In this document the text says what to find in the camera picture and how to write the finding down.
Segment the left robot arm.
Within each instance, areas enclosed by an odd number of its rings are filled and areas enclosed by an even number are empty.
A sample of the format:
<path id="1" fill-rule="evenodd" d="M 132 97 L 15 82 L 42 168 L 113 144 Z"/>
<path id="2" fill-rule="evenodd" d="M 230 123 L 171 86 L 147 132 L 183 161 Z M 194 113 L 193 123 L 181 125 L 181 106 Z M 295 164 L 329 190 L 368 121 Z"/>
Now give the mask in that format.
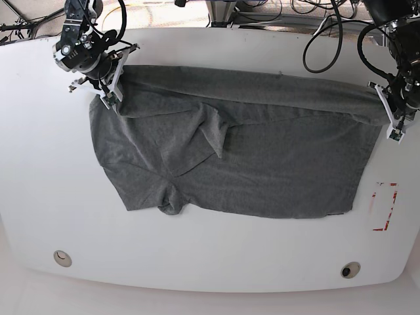
<path id="1" fill-rule="evenodd" d="M 386 79 L 388 86 L 379 91 L 385 96 L 391 117 L 402 121 L 419 111 L 419 14 L 418 1 L 364 1 L 373 19 L 358 36 L 357 50 L 361 61 L 373 73 Z M 397 74 L 385 73 L 370 64 L 364 56 L 362 42 L 374 29 L 386 28 L 388 49 L 396 62 Z"/>

